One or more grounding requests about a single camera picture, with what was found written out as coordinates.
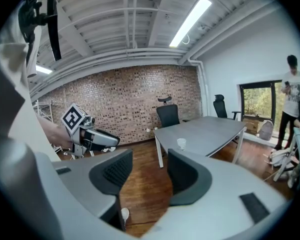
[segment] black office chair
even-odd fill
[[[224,99],[225,97],[222,94],[215,95],[213,106],[218,118],[228,118]],[[236,120],[237,114],[241,113],[241,111],[232,111],[232,113],[234,113],[233,120]]]
[[[176,104],[159,106],[156,108],[156,112],[163,128],[180,124]]]

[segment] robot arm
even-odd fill
[[[101,151],[116,147],[120,138],[106,131],[95,129],[95,119],[79,105],[73,103],[61,118],[72,144],[72,155],[83,157],[87,151]]]

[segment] brick wall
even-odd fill
[[[180,119],[202,115],[197,70],[192,66],[150,65],[114,69],[89,75],[65,84],[39,99],[52,101],[52,116],[62,125],[61,116],[72,104],[80,105],[95,117],[95,127],[120,137],[120,144],[154,138],[161,127],[156,108],[158,98],[172,96]]]

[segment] white cup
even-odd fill
[[[185,138],[178,138],[178,139],[176,140],[176,142],[178,143],[178,146],[179,146],[179,148],[180,148],[181,150],[185,150],[185,149],[186,149],[186,143],[187,143],[187,141],[186,141]]]

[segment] white bag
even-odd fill
[[[274,132],[274,124],[270,120],[264,120],[262,126],[258,132],[259,138],[265,141],[269,141]]]

